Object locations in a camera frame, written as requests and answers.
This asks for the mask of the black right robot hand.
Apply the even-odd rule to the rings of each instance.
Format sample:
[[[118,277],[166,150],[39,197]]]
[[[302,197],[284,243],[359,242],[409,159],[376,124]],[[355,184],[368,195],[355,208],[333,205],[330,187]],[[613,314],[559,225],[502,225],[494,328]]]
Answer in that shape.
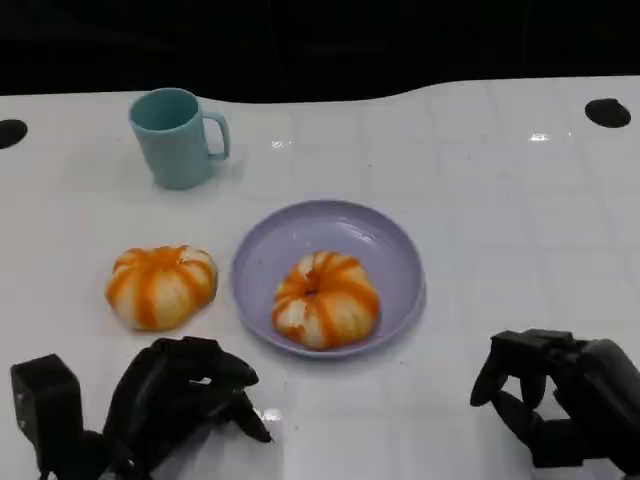
[[[639,476],[639,371],[610,339],[500,332],[470,403],[492,404],[537,468],[608,459],[626,477]]]

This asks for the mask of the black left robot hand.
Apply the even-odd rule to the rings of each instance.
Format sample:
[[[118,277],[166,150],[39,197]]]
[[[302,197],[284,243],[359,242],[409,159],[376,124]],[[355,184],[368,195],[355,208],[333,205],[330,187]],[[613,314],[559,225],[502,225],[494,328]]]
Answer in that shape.
[[[255,370],[215,340],[160,338],[141,350],[118,382],[102,434],[127,456],[131,479],[149,479],[173,451],[207,425],[235,423],[250,438],[272,437],[245,389]]]

